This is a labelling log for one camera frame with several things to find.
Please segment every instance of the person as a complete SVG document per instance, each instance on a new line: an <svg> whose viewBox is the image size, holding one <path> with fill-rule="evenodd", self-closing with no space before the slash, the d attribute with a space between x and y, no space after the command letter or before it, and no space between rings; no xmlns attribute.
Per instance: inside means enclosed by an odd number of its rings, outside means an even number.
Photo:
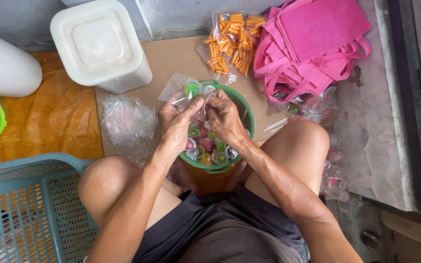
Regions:
<svg viewBox="0 0 421 263"><path fill-rule="evenodd" d="M296 120L258 147L236 105L215 92L206 105L211 128L245 160L229 180L228 198L197 196L199 187L177 159L204 100L181 113L165 103L158 112L161 142L142 169L107 157L81 177L80 200L100 228L86 262L297 263L304 242L312 262L362 262L317 195L329 149L324 129Z"/></svg>

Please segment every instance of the leg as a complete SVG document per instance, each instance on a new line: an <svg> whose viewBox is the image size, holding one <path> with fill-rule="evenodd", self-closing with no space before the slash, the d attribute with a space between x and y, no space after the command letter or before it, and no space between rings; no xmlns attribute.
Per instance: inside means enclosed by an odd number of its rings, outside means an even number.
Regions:
<svg viewBox="0 0 421 263"><path fill-rule="evenodd" d="M319 193L324 161L329 149L329 137L317 123L297 120L288 123L262 146L267 155L294 172L314 193ZM278 206L269 190L253 169L247 165L240 182L269 203Z"/></svg>
<svg viewBox="0 0 421 263"><path fill-rule="evenodd" d="M141 166L125 158L107 157L94 162L85 170L79 182L79 197L100 228L108 213L130 186L133 176L140 176L141 169ZM193 189L189 180L186 184L187 187L180 187L165 179L155 200L147 228L181 203L178 196L190 188Z"/></svg>

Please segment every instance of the fingernail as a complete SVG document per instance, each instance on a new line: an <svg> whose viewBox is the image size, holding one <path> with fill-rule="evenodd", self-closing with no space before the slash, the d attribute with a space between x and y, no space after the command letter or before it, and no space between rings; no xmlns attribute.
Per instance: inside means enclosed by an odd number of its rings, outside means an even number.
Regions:
<svg viewBox="0 0 421 263"><path fill-rule="evenodd" d="M204 104L204 99L199 97L196 99L196 105L201 106Z"/></svg>

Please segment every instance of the hand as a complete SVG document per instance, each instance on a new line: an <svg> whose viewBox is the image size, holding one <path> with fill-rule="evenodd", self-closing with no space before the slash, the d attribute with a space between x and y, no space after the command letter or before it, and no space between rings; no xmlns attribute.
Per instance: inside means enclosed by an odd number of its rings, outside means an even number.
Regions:
<svg viewBox="0 0 421 263"><path fill-rule="evenodd" d="M220 140L235 148L249 139L248 134L239 119L237 106L222 89L214 92L217 96L210 97L206 106L210 128Z"/></svg>
<svg viewBox="0 0 421 263"><path fill-rule="evenodd" d="M188 126L190 118L196 111L200 110L204 99L193 100L182 112L165 102L159 109L159 119L162 126L162 141L164 145L173 153L176 158L186 147L188 139Z"/></svg>

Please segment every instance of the white plastic lid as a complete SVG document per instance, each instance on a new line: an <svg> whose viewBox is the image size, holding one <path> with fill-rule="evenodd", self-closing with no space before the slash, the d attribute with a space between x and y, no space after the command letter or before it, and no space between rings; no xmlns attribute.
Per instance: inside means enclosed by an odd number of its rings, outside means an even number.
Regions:
<svg viewBox="0 0 421 263"><path fill-rule="evenodd" d="M143 51L131 18L116 0L96 0L57 13L51 34L73 81L95 86L134 72Z"/></svg>

